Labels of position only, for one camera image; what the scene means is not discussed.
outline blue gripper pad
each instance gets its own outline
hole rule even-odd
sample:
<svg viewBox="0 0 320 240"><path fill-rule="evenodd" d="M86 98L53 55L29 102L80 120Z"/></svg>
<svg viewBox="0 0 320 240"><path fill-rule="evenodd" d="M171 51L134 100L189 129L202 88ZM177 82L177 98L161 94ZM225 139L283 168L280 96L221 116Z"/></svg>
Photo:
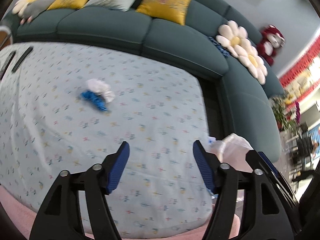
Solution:
<svg viewBox="0 0 320 240"><path fill-rule="evenodd" d="M214 192L215 185L213 182L213 173L203 156L203 152L205 152L205 150L203 149L201 143L195 141L193 143L193 156L195 157L205 186L208 188L208 190Z"/></svg>
<svg viewBox="0 0 320 240"><path fill-rule="evenodd" d="M268 159L268 157L267 157L263 152L258 152L258 154L259 154L260 157L268 164L269 168L273 171L273 173L275 174L275 176L278 178L278 176L279 176L278 170L277 170L276 167L272 164L272 162Z"/></svg>
<svg viewBox="0 0 320 240"><path fill-rule="evenodd" d="M108 185L106 189L109 194L115 190L119 184L124 167L129 158L129 152L129 144L126 143L108 175Z"/></svg>

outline blue plastic object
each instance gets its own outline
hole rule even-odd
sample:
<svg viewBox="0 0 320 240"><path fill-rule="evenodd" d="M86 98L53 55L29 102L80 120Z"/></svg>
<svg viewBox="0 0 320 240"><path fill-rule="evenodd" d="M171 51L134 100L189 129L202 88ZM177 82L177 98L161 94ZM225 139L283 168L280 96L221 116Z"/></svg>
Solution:
<svg viewBox="0 0 320 240"><path fill-rule="evenodd" d="M120 155L118 156L115 164L113 165L109 175L108 175L108 185L106 187L107 192L110 194L115 190L119 184L121 175L124 171L124 167L128 161L130 153L129 144L126 143L122 148Z"/></svg>
<svg viewBox="0 0 320 240"><path fill-rule="evenodd" d="M279 176L278 170L277 170L276 167L272 164L272 162L268 159L268 157L267 157L263 152L258 152L258 154L259 154L260 157L266 162L266 164L268 164L268 166L270 167L270 169L273 171L273 173L275 174L275 176L278 178L278 176Z"/></svg>
<svg viewBox="0 0 320 240"><path fill-rule="evenodd" d="M90 100L93 105L95 105L100 111L108 111L108 109L104 106L104 101L95 93L90 90L81 93L81 96L87 100Z"/></svg>
<svg viewBox="0 0 320 240"><path fill-rule="evenodd" d="M195 141L193 143L193 156L195 157L196 163L200 170L205 186L207 187L208 190L210 190L211 192L214 192L215 185L213 182L213 173L207 161L205 160L202 151L204 151L204 149L203 148L201 149L200 146L198 145L198 142Z"/></svg>

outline pink carpet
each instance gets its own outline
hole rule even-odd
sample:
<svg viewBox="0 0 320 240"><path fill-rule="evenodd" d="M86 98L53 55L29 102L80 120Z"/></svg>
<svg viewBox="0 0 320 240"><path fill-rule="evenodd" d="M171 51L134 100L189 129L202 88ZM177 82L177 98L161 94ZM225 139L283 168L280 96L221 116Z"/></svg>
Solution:
<svg viewBox="0 0 320 240"><path fill-rule="evenodd" d="M0 202L7 212L8 216L15 224L17 229L25 236L26 239L29 239L31 228L33 222L36 218L36 213L27 208L26 206L22 205L18 202L14 197L12 197L7 190L0 186ZM176 236L171 236L167 238L161 238L166 240L201 240L204 232L207 228L208 222L205 223L203 226L193 229L189 232L185 232L182 234L178 234ZM229 238L235 237L238 235L240 229L240 219L238 216L234 216L232 228L230 232ZM88 237L94 238L91 234L86 234Z"/></svg>

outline gray wall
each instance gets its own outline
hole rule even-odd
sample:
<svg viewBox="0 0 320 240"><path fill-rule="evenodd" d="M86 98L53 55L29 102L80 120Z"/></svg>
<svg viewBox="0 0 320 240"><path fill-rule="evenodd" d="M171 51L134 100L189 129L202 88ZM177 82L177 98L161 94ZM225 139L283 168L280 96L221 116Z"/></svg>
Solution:
<svg viewBox="0 0 320 240"><path fill-rule="evenodd" d="M303 113L308 110L316 101L320 101L320 90L317 90L311 97L303 100L302 104L300 104L300 112Z"/></svg>
<svg viewBox="0 0 320 240"><path fill-rule="evenodd" d="M305 0L225 0L255 27L272 24L284 35L286 45L276 57L273 71L283 75L316 35L320 19Z"/></svg>
<svg viewBox="0 0 320 240"><path fill-rule="evenodd" d="M307 123L309 129L320 120L317 105L313 104L307 111L301 114L300 123Z"/></svg>
<svg viewBox="0 0 320 240"><path fill-rule="evenodd" d="M3 18L5 17L5 15L6 15L9 11L11 11L11 10L14 8L14 5L15 5L15 3L16 3L17 1L19 1L19 0L13 0L13 1L12 1L12 3L11 3L10 6L9 6L9 8L8 8L8 9L6 10L6 12L4 13Z"/></svg>

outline floral pattern sheet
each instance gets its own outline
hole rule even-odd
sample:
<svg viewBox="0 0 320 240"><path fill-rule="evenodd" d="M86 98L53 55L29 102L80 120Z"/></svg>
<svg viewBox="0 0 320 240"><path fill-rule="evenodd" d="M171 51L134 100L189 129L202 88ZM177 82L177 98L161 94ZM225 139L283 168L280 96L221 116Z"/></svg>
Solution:
<svg viewBox="0 0 320 240"><path fill-rule="evenodd" d="M16 73L11 69L29 47ZM121 237L160 238L197 228L211 196L192 153L207 143L198 80L184 70L110 49L29 42L0 52L16 56L0 83L0 183L37 211L62 170L86 171L125 140L130 157L107 196ZM97 78L116 93L100 112L80 97ZM90 223L80 194L86 232Z"/></svg>

